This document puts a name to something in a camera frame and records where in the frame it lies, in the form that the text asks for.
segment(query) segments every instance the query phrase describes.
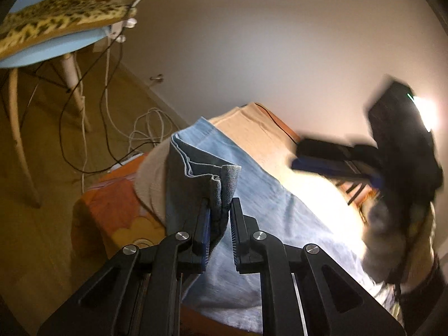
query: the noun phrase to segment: denim fabric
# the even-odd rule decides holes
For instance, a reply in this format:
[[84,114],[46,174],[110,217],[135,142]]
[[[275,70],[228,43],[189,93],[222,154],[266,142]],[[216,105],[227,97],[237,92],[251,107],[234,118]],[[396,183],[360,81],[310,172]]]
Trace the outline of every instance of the denim fabric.
[[244,214],[256,218],[261,230],[292,246],[318,244],[361,286],[367,290],[373,286],[344,239],[334,235],[299,198],[205,119],[172,136],[168,167],[168,233],[180,230],[195,217],[203,196],[209,196],[214,223],[219,224],[212,229],[215,240],[226,225],[207,270],[184,296],[183,302],[190,308],[229,326],[262,332],[259,275],[242,276],[235,270],[227,223],[233,196],[240,198]]

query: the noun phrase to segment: wooden floor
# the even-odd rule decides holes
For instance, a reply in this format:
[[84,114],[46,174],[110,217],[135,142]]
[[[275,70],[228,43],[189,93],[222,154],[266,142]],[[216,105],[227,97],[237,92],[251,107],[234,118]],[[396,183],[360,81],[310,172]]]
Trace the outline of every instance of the wooden floor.
[[[85,71],[97,55],[80,53]],[[49,66],[45,75],[57,79]],[[37,79],[19,73],[19,111]],[[104,87],[104,60],[85,78],[87,114],[93,132],[87,136],[89,164],[96,170],[114,163],[106,149],[99,114]],[[7,87],[2,90],[7,99]],[[130,132],[137,116],[155,107],[147,94],[118,70],[109,90],[110,111],[117,126]],[[9,122],[0,106],[0,294],[17,320],[35,335],[40,324],[105,261],[104,254],[89,260],[71,251],[72,206],[81,195],[80,174],[66,164],[59,146],[58,121],[68,94],[49,83],[40,83],[22,128],[25,154],[31,175],[42,197],[42,207],[29,205],[28,190],[13,149]],[[158,119],[154,118],[158,130]],[[83,163],[80,120],[73,102],[63,119],[64,151],[78,167]],[[127,151],[127,139],[109,125],[111,149],[117,157]],[[87,185],[98,176],[87,177]]]

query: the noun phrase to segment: baseboard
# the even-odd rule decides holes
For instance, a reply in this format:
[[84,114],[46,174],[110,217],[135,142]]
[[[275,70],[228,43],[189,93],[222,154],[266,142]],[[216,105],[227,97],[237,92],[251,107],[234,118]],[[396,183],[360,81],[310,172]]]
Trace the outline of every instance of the baseboard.
[[151,87],[149,87],[139,77],[133,74],[123,63],[120,64],[120,68],[129,78],[131,78],[131,80],[133,80],[137,84],[137,86],[139,86],[142,90],[146,92],[148,97],[151,98],[151,100],[153,100],[160,109],[165,111],[171,117],[171,119],[180,129],[185,129],[190,126],[190,124],[188,124],[184,118],[182,118],[169,104],[167,104],[163,100],[163,98],[161,98],[158,94],[156,94],[151,89]]

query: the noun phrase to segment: wooden chair leg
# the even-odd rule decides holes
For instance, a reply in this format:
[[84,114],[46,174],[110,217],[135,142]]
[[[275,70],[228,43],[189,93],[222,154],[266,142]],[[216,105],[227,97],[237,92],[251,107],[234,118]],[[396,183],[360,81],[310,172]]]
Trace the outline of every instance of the wooden chair leg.
[[20,135],[20,124],[19,124],[19,112],[17,105],[17,78],[18,70],[14,68],[10,71],[10,123],[11,130],[13,132],[13,139],[15,142],[15,149],[17,156],[19,157],[20,166],[22,167],[23,173],[25,174],[28,186],[31,189],[33,199],[37,207],[40,207],[40,197],[39,193],[34,186],[33,180],[31,178],[30,169],[26,163],[25,153],[23,151],[22,137]]
[[[73,89],[79,82],[78,79],[78,72],[76,71],[76,65],[75,65],[75,57],[71,53],[64,54],[61,59],[62,68],[64,69],[64,74],[66,76],[66,83],[67,86],[69,86],[71,89]],[[75,89],[73,92],[73,97],[76,101],[76,106],[78,107],[79,114],[82,117],[82,99],[81,99],[81,92],[79,90],[79,87]],[[86,128],[86,131],[90,132],[92,131],[92,127],[90,126],[89,120],[87,118],[87,115],[84,117],[84,127]]]

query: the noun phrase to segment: chair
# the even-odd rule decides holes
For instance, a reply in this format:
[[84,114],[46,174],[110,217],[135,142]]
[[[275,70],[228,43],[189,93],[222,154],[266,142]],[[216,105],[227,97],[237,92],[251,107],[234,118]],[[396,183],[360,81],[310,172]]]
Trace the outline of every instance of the chair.
[[[0,0],[0,4],[2,4],[0,6],[0,21],[3,20],[4,12],[8,8],[8,4],[10,5],[12,2],[12,0]],[[65,15],[61,15],[62,19],[60,21],[57,20],[58,18],[53,19],[47,12],[53,6],[59,8],[57,7],[58,4],[62,11],[67,9],[67,7],[82,6],[82,10],[79,10],[79,14],[83,14],[82,18],[75,14],[74,16],[78,16],[75,19],[72,14],[65,13]],[[92,9],[92,4],[98,5],[95,7],[97,10],[94,10],[95,15],[93,17],[84,10],[84,8]],[[39,207],[41,203],[39,193],[31,178],[20,135],[17,107],[18,68],[38,62],[45,62],[54,57],[61,57],[66,85],[73,90],[77,86],[79,78],[75,57],[72,52],[93,44],[109,35],[111,24],[118,23],[135,15],[135,9],[131,10],[126,5],[98,3],[95,0],[16,0],[9,9],[9,13],[0,25],[0,68],[10,69],[9,119],[15,141],[15,150],[22,171],[25,174],[28,187],[31,190],[34,203]],[[27,26],[25,24],[18,24],[17,20],[21,19],[22,15],[25,18],[31,16],[31,19],[34,20],[31,20],[31,24]],[[88,23],[81,24],[79,19],[83,18],[88,20]],[[73,96],[81,113],[83,110],[83,97],[81,97],[78,88],[73,91]],[[90,131],[91,127],[87,117],[84,120],[86,130]]]

